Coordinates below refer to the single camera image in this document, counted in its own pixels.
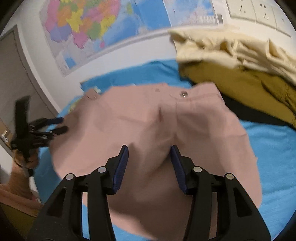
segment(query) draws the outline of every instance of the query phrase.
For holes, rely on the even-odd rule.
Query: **shirt button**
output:
[[[188,96],[188,93],[186,91],[181,92],[181,97],[186,98]]]

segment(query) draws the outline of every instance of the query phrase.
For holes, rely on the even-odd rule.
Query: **pink garment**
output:
[[[192,197],[179,189],[168,158],[173,144],[211,174],[233,173],[256,206],[261,203],[248,135],[213,83],[192,89],[113,87],[103,95],[90,90],[63,124],[69,132],[50,147],[61,178],[89,174],[128,146],[121,189],[108,196],[108,203],[112,223],[130,233],[151,240],[183,239]]]

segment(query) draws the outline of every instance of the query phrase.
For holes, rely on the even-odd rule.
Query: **yellow cloth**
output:
[[[171,29],[179,63],[205,61],[284,77],[296,85],[296,58],[270,39],[261,41],[229,29]]]
[[[194,83],[214,82],[223,94],[296,127],[296,90],[278,76],[208,62],[182,64],[179,71]]]
[[[18,209],[15,209],[3,203],[0,203],[0,205],[9,222],[16,228],[16,230],[23,238],[26,238],[31,227],[33,226],[35,217],[32,217],[26,213],[21,212]]]

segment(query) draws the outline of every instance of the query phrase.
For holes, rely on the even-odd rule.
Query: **white wall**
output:
[[[7,183],[11,168],[12,168],[12,157],[6,152],[6,150],[0,145],[0,182]]]
[[[276,4],[274,0],[266,1]],[[25,0],[4,31],[8,31],[13,25],[18,24],[21,43],[32,72],[58,111],[74,96],[82,93],[79,83],[90,77],[155,59],[175,57],[174,45],[169,41],[169,36],[161,36],[133,43],[105,54],[63,77],[52,57],[39,18],[39,11],[43,3],[44,0]],[[228,24],[236,26],[236,31],[262,40],[267,40],[270,37],[277,45],[296,55],[296,32],[294,30],[292,30],[292,38],[290,38],[264,25],[230,19],[225,0],[215,0],[214,5],[225,10]]]

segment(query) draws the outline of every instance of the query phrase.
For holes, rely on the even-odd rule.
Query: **cream cloth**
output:
[[[296,85],[296,58],[270,39],[261,41],[229,29],[170,29],[179,63],[208,61],[230,69],[245,66],[284,77]]]

